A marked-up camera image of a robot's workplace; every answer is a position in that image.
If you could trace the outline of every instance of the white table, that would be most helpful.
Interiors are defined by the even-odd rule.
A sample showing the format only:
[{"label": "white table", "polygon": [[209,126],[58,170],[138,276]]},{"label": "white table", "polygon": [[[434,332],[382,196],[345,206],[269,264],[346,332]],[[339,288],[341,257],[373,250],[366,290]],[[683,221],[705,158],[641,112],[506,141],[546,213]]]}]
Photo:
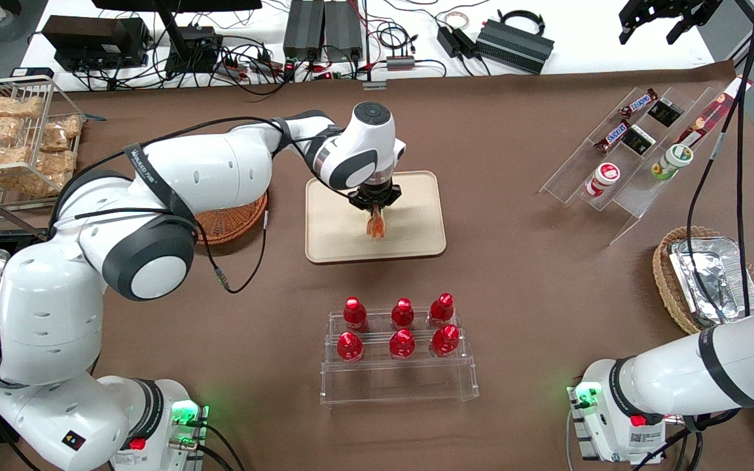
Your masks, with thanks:
[{"label": "white table", "polygon": [[[425,7],[406,3],[403,0],[389,0],[389,2],[392,2],[399,9],[427,9],[433,14],[467,3],[465,0],[438,0],[437,4]],[[667,44],[665,35],[676,23],[676,19],[659,19],[651,24],[646,24],[634,33],[628,44],[620,45],[619,11],[625,3],[626,0],[601,0],[600,2],[523,0],[520,2],[518,8],[527,9],[543,16],[547,24],[544,36],[554,40],[554,51],[545,64],[543,74],[688,69],[714,61],[696,27],[682,35],[674,45]],[[281,42],[284,37],[285,25],[287,25],[287,15],[273,8],[274,6],[275,4],[267,3],[264,0],[263,8],[254,12],[251,21],[246,26],[238,24],[230,27],[230,29],[222,28],[233,25],[237,18],[245,19],[249,14],[248,12],[239,12],[236,15],[231,12],[210,13],[210,19],[203,17],[198,23],[204,26],[215,26],[217,32],[224,33],[224,35],[242,35],[261,41],[273,51],[273,60],[283,62],[284,53]],[[469,17],[470,24],[464,31],[471,39],[475,39],[483,21],[496,19],[497,9],[501,9],[505,13],[514,8],[514,2],[508,0],[489,0],[482,5],[473,8],[460,8],[458,11],[464,12]],[[87,17],[102,15],[103,18],[112,18],[118,12],[107,11],[101,14],[101,10],[96,9],[90,0],[48,0],[48,6],[39,21],[38,30],[42,29],[42,26],[48,20],[48,16],[53,14]],[[153,12],[140,12],[139,14],[151,29],[153,25],[156,25],[155,31],[152,30],[151,33],[158,38],[162,34],[164,26],[156,18],[156,14]],[[368,14],[394,18],[410,35],[418,35],[419,37],[414,43],[416,59],[440,60],[448,68],[449,77],[467,75],[461,63],[457,59],[449,59],[443,48],[438,44],[436,39],[437,25],[429,15],[424,12],[397,11],[391,8],[386,0],[368,0]],[[177,24],[185,26],[192,18],[194,18],[194,13],[182,13],[177,16]],[[212,20],[222,27],[212,24]],[[512,18],[508,21],[508,24],[529,31],[535,30],[535,25],[523,18]],[[369,22],[368,24],[370,30],[375,29],[377,25],[377,22]],[[245,43],[245,41],[239,39],[227,38],[224,40],[224,45],[230,47]],[[372,39],[370,43],[371,60],[374,62],[378,51],[377,42]],[[162,42],[156,49],[159,59],[168,57],[169,50],[170,38],[164,35]],[[383,50],[383,59],[385,59],[386,54],[387,51]],[[517,69],[500,65],[493,60],[486,60],[486,63],[493,75],[523,74]],[[86,87],[78,78],[63,71],[54,60],[54,47],[42,35],[33,36],[25,53],[22,66],[50,67],[54,70],[54,80],[63,90],[67,90],[67,92],[86,90]],[[478,60],[467,60],[467,66],[474,75],[486,74],[484,67]],[[338,65],[332,67],[332,70],[347,73],[350,72],[350,66],[347,63],[338,63]],[[122,69],[118,77],[134,77],[143,71],[142,68]],[[372,80],[439,77],[441,72],[442,69],[436,63],[417,66],[412,71],[389,72],[383,66],[374,70]],[[299,74],[296,79],[301,80],[301,77],[303,77],[303,74]],[[197,78],[200,86],[209,83],[209,75],[200,74]],[[252,79],[253,83],[257,81],[254,75],[252,75]],[[153,75],[152,77],[131,80],[128,84],[130,86],[144,86],[144,84],[155,82],[156,77]],[[165,83],[165,87],[195,86],[192,75],[186,75],[181,82],[180,78],[174,78]],[[98,80],[94,80],[93,84],[98,90],[104,87],[104,83]],[[218,80],[212,82],[212,86],[216,86],[216,84],[225,86],[225,83]]]}]

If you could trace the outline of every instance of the snickers bar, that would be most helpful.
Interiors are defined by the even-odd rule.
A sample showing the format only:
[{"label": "snickers bar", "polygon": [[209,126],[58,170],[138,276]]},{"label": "snickers bar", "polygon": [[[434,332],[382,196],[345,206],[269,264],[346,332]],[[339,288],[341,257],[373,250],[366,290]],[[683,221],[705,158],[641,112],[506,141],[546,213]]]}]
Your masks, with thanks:
[{"label": "snickers bar", "polygon": [[595,148],[601,152],[607,153],[607,151],[610,150],[610,147],[617,143],[620,138],[624,137],[628,131],[630,131],[630,123],[622,119],[622,122],[617,128],[613,129],[610,134],[607,134],[607,137],[604,137],[601,141],[596,143]]},{"label": "snickers bar", "polygon": [[631,117],[634,115],[634,113],[636,113],[636,111],[641,110],[641,108],[644,108],[646,104],[654,101],[655,99],[659,99],[659,95],[657,95],[652,88],[649,88],[647,89],[647,93],[645,93],[644,96],[620,109],[619,114],[624,117]]}]

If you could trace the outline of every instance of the computer monitor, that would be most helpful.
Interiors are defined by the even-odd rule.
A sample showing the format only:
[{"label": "computer monitor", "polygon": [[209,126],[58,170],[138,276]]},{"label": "computer monitor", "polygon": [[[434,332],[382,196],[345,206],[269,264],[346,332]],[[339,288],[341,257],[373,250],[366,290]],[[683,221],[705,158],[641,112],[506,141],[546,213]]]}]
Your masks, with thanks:
[{"label": "computer monitor", "polygon": [[[260,0],[92,0],[99,9],[122,12],[157,12],[171,40],[171,56],[165,70],[170,74],[182,72],[210,72],[206,60],[192,62],[188,39],[173,21],[175,13],[182,12],[234,12],[260,8]],[[206,56],[216,52],[206,50]]]},{"label": "computer monitor", "polygon": [[[155,12],[153,0],[92,0],[99,9],[122,12]],[[257,10],[260,0],[162,0],[171,13],[239,12]]]}]

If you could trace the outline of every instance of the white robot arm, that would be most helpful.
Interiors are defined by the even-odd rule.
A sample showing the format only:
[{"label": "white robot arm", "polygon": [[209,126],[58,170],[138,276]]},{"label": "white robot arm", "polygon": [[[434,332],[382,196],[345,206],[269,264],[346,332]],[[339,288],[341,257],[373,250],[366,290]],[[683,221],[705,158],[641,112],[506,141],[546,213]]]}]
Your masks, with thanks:
[{"label": "white robot arm", "polygon": [[[596,361],[572,406],[601,459],[631,462],[664,440],[665,415],[754,408],[754,316],[635,357]],[[657,439],[638,441],[645,435]]]},{"label": "white robot arm", "polygon": [[247,205],[287,148],[332,188],[390,171],[403,143],[394,120],[345,131],[321,111],[248,124],[225,134],[128,147],[137,178],[93,171],[60,194],[54,236],[16,253],[0,290],[0,414],[44,459],[66,471],[107,461],[116,470],[175,470],[200,408],[175,381],[92,378],[107,287],[133,301],[176,289],[194,258],[194,214]]}]

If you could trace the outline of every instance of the round button panel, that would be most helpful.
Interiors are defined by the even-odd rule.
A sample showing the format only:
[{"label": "round button panel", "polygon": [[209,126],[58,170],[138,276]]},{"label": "round button panel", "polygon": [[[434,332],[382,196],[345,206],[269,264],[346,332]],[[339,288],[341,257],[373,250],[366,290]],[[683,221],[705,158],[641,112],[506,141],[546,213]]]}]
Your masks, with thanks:
[{"label": "round button panel", "polygon": [[353,115],[366,124],[377,126],[388,122],[391,111],[379,103],[366,101],[353,108]]}]

